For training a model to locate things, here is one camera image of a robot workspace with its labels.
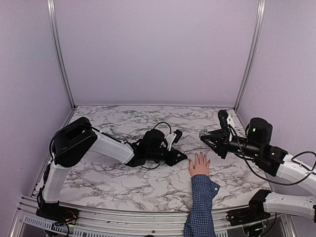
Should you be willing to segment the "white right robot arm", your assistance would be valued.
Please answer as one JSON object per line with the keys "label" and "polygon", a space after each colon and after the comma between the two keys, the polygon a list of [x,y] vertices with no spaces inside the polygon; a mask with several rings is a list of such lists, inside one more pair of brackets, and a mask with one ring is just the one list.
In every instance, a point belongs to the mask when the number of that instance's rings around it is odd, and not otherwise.
{"label": "white right robot arm", "polygon": [[287,180],[285,186],[298,185],[310,196],[282,195],[261,189],[250,199],[247,208],[229,211],[232,226],[283,213],[316,219],[316,167],[308,166],[288,151],[270,145],[273,126],[263,118],[252,118],[245,129],[245,137],[237,136],[232,116],[225,110],[218,113],[221,128],[200,131],[199,138],[220,158],[235,154],[246,164],[253,162],[260,170],[273,177]]}

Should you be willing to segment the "person's hand with long nails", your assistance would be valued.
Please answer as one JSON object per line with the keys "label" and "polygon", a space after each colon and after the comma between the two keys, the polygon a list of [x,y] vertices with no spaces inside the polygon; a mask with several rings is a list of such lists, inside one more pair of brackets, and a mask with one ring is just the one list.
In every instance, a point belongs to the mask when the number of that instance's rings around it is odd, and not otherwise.
{"label": "person's hand with long nails", "polygon": [[189,160],[189,173],[193,178],[197,175],[209,176],[210,160],[203,152],[195,154],[195,161]]}

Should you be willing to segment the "blue checkered sleeve forearm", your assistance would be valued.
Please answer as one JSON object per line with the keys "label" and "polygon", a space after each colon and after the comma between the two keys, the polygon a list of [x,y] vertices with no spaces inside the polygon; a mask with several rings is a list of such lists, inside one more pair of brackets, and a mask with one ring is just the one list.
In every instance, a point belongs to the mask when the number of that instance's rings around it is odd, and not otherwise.
{"label": "blue checkered sleeve forearm", "polygon": [[185,237],[216,236],[212,207],[219,189],[220,186],[207,175],[195,175],[192,178],[193,206],[184,226]]}

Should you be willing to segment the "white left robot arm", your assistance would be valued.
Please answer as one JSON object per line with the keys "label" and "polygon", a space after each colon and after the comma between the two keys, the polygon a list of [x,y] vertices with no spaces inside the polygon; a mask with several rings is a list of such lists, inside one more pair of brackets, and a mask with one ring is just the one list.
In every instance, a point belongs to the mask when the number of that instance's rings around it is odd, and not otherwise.
{"label": "white left robot arm", "polygon": [[187,159],[187,155],[174,148],[182,137],[180,130],[162,131],[152,128],[135,142],[119,140],[93,127],[86,117],[81,117],[57,131],[49,145],[43,186],[39,191],[39,204],[52,220],[62,216],[58,205],[61,188],[69,170],[77,165],[88,152],[112,158],[129,167],[143,166],[147,161],[164,162],[174,166]]}

